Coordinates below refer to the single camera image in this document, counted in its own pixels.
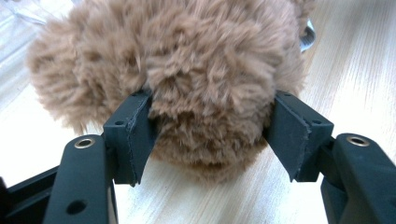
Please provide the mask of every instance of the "black plastic part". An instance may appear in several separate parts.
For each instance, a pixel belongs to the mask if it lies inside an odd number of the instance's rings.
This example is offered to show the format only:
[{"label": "black plastic part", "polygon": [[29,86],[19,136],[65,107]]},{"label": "black plastic part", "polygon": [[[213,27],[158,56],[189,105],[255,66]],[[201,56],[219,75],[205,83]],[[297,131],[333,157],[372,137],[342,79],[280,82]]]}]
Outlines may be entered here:
[{"label": "black plastic part", "polygon": [[29,178],[7,190],[2,190],[1,204],[7,205],[2,214],[4,223],[39,224],[44,220],[52,185],[58,167]]},{"label": "black plastic part", "polygon": [[114,185],[105,141],[85,135],[69,142],[49,199],[46,224],[117,223]]},{"label": "black plastic part", "polygon": [[140,184],[149,154],[157,138],[155,123],[148,118],[149,93],[129,96],[104,125],[107,147],[117,151],[116,184]]},{"label": "black plastic part", "polygon": [[329,182],[322,185],[329,221],[345,224],[395,223],[396,167],[379,145],[369,138],[343,133],[337,136],[332,155],[338,170],[342,171],[339,175],[346,190],[347,202],[342,215],[340,208],[332,211],[342,202],[326,200],[329,194],[326,191],[341,190],[335,189]]},{"label": "black plastic part", "polygon": [[263,135],[285,169],[290,181],[315,182],[319,147],[328,143],[333,124],[295,96],[278,91],[271,125]]}]

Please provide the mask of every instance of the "fluffy fur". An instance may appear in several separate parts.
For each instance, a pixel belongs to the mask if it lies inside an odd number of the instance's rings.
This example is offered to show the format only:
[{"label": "fluffy fur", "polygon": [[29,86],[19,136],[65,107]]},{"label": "fluffy fur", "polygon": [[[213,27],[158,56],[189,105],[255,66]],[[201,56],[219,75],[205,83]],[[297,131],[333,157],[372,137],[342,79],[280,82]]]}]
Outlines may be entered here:
[{"label": "fluffy fur", "polygon": [[27,58],[39,100],[77,133],[151,90],[154,158],[227,180],[265,147],[276,89],[303,86],[313,0],[103,0],[50,21]]}]

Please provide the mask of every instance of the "wood grain surface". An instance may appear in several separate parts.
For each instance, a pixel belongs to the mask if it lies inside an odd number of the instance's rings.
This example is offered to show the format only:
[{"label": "wood grain surface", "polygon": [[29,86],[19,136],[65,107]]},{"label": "wood grain surface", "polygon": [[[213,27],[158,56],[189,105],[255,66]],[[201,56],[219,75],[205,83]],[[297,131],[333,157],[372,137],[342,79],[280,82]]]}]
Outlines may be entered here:
[{"label": "wood grain surface", "polygon": [[[36,29],[17,19],[6,26],[0,12],[0,176],[12,186],[58,165],[76,136],[29,83],[21,41]],[[396,162],[396,1],[318,0],[311,20],[318,37],[304,54],[301,99],[335,124],[333,136],[365,135]],[[141,185],[116,186],[116,194],[120,223],[327,223],[320,181],[290,183],[267,148],[244,175],[214,188],[149,160]]]}]

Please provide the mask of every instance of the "shiny metal ring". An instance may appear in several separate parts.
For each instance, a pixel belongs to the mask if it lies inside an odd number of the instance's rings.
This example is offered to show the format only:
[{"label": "shiny metal ring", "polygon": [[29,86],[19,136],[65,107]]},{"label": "shiny metal ring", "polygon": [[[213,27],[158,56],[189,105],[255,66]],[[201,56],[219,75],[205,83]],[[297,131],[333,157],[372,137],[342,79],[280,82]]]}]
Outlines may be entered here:
[{"label": "shiny metal ring", "polygon": [[370,142],[369,141],[367,141],[366,139],[364,139],[364,138],[360,138],[360,137],[358,137],[358,136],[348,136],[347,138],[346,138],[346,140],[350,143],[350,144],[353,144],[353,145],[355,145],[355,146],[358,146],[358,147],[368,147],[368,146],[370,146]]},{"label": "shiny metal ring", "polygon": [[83,138],[75,143],[75,148],[87,148],[95,144],[95,140],[93,138]]}]

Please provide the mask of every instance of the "plush toy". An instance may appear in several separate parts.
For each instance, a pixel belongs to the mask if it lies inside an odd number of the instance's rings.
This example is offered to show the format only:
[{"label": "plush toy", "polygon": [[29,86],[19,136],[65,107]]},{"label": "plush toy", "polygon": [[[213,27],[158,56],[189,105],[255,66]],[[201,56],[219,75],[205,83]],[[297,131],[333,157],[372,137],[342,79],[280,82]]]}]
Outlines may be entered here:
[{"label": "plush toy", "polygon": [[91,0],[49,21],[27,57],[39,100],[77,133],[131,93],[152,94],[152,157],[206,184],[265,148],[276,90],[304,83],[313,0]]}]

